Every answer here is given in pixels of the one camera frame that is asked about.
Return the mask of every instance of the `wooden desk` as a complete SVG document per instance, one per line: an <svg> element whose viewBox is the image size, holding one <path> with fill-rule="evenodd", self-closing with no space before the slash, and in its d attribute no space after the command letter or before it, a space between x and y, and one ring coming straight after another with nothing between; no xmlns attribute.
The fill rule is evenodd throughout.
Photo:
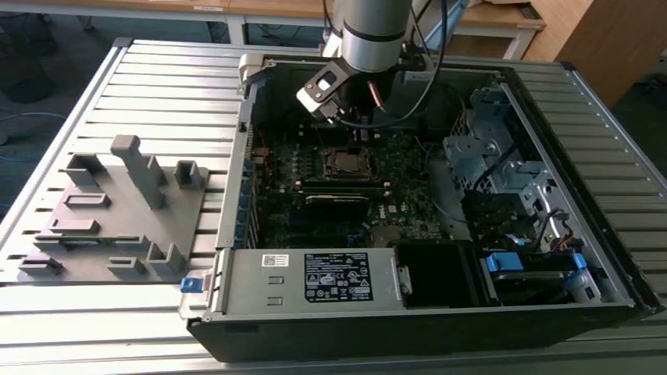
<svg viewBox="0 0 667 375"><path fill-rule="evenodd" d="M332 11L334 0L327 1ZM0 11L224 22L235 45L245 44L248 23L324 24L320 0L0 0ZM524 18L514 5L479 4L466 11L450 53L520 59L544 25Z"/></svg>
<svg viewBox="0 0 667 375"><path fill-rule="evenodd" d="M571 62L607 107L667 45L666 0L532 0L550 23L526 58Z"/></svg>
<svg viewBox="0 0 667 375"><path fill-rule="evenodd" d="M224 22L229 0L0 0L0 11Z"/></svg>
<svg viewBox="0 0 667 375"><path fill-rule="evenodd" d="M327 1L332 11L334 0ZM233 22L240 25L272 23L320 27L324 17L319 0L231 0L225 13L227 19L235 19ZM439 13L435 13L424 16L426 22L422 24L428 25L428 28L432 28L439 20ZM544 27L546 22L527 19L515 5L479 4L467 9L460 19L450 53L520 59L535 33ZM231 31L231 35L243 36L243 33ZM232 38L231 43L241 45L245 38Z"/></svg>

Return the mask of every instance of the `warning label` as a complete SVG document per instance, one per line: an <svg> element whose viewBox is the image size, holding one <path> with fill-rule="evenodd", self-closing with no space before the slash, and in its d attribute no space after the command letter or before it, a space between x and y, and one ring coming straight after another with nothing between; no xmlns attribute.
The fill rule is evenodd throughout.
<svg viewBox="0 0 667 375"><path fill-rule="evenodd" d="M304 266L308 302L374 300L367 252L305 254Z"/></svg>

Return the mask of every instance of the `black cable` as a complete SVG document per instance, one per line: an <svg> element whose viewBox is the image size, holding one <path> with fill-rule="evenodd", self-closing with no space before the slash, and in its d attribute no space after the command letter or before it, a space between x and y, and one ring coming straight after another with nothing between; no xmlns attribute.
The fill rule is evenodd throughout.
<svg viewBox="0 0 667 375"><path fill-rule="evenodd" d="M503 164L510 157L510 155L516 151L518 149L518 144L512 144L510 148L504 151L504 153L500 155L498 158L496 162L491 165L491 167L482 173L482 176L479 176L478 180L472 184L472 188L470 190L475 191L478 190L479 184L491 176L491 173L496 171L496 169L500 167L500 164Z"/></svg>
<svg viewBox="0 0 667 375"><path fill-rule="evenodd" d="M419 27L419 24L418 24L418 22L419 22L418 16L415 16L415 9L412 7L410 7L410 14L412 14L412 21L415 22L415 28L412 29L412 33L415 33L415 30L416 30L416 35L419 36L419 41L422 42L422 49L424 50L424 53L427 55L430 55L431 51L428 51L427 40L424 38L424 34L422 33L422 28Z"/></svg>
<svg viewBox="0 0 667 375"><path fill-rule="evenodd" d="M348 120L340 119L339 122L343 125L347 125L348 127L355 127L358 129L384 129L387 127L395 127L399 125L403 121L410 119L415 112L418 111L419 107L422 106L422 103L424 102L426 97L428 96L428 93L431 92L431 88L434 86L434 83L438 80L438 76L440 75L440 65L442 65L442 60L446 57L446 44L447 44L447 0L442 0L442 40L440 40L440 53L438 55L438 64L436 64L436 71L434 72L434 76L431 77L431 80L428 81L427 88L424 89L424 92L422 93L422 96L419 100L415 103L415 106L410 110L408 113L399 119L391 120L386 123L374 123L371 125L363 124L363 123L352 123Z"/></svg>
<svg viewBox="0 0 667 375"><path fill-rule="evenodd" d="M324 8L324 27L327 27L327 22L328 22L328 27L334 28L334 23L331 21L331 16L329 16L329 9L327 6L327 0L321 0L321 7Z"/></svg>
<svg viewBox="0 0 667 375"><path fill-rule="evenodd" d="M427 3L424 4L424 7L419 11L419 15L415 17L415 27L412 28L412 33L410 34L410 42L415 40L415 32L418 31L419 28L419 21L422 21L422 17L424 17L424 14L427 13L427 9L431 6L432 0L428 0Z"/></svg>
<svg viewBox="0 0 667 375"><path fill-rule="evenodd" d="M544 219L542 220L542 223L540 223L540 228L538 230L538 235L535 236L535 244L532 245L532 251L536 252L539 249L540 249L540 242L542 242L542 237L544 237L544 232L546 232L546 226L548 225L550 223L550 220L551 220L551 217L554 217L554 215L556 213L563 213L563 209L559 209L558 207L554 208L544 216Z"/></svg>
<svg viewBox="0 0 667 375"><path fill-rule="evenodd" d="M438 211L440 211L444 216L447 216L454 221L458 221L459 223L468 225L468 222L466 220L458 219L444 209L442 209L442 207L438 205L436 201L432 201L432 202L434 202L434 206L436 207Z"/></svg>

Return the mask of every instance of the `barcode sticker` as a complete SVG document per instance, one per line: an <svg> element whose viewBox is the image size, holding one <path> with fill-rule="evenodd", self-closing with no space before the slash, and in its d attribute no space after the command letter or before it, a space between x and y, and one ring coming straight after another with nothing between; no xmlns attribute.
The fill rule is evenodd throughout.
<svg viewBox="0 0 667 375"><path fill-rule="evenodd" d="M217 6L193 6L195 10L205 10L207 12L221 12L221 8Z"/></svg>
<svg viewBox="0 0 667 375"><path fill-rule="evenodd" d="M263 267L287 267L289 266L289 255L287 254L264 254L261 256Z"/></svg>

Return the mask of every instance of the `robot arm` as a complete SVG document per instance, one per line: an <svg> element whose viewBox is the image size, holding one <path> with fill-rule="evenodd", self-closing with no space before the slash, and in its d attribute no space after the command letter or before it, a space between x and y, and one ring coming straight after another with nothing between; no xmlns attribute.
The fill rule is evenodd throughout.
<svg viewBox="0 0 667 375"><path fill-rule="evenodd" d="M432 2L415 0L419 9ZM446 40L454 30L451 24L460 17L462 12L452 10L464 9L467 3L468 0L458 0L448 13L447 0L440 0L443 23L436 28L442 33L439 40ZM411 7L412 0L338 0L331 36L323 52L332 60L297 93L299 101L315 117L348 126L354 124L350 120L363 119L371 123L378 106L368 89L370 83L375 97L387 98L396 72L427 68L419 49L412 46L411 50L411 45L404 43ZM447 22L448 16L455 16L454 22ZM431 84L407 116L415 113L430 88Z"/></svg>

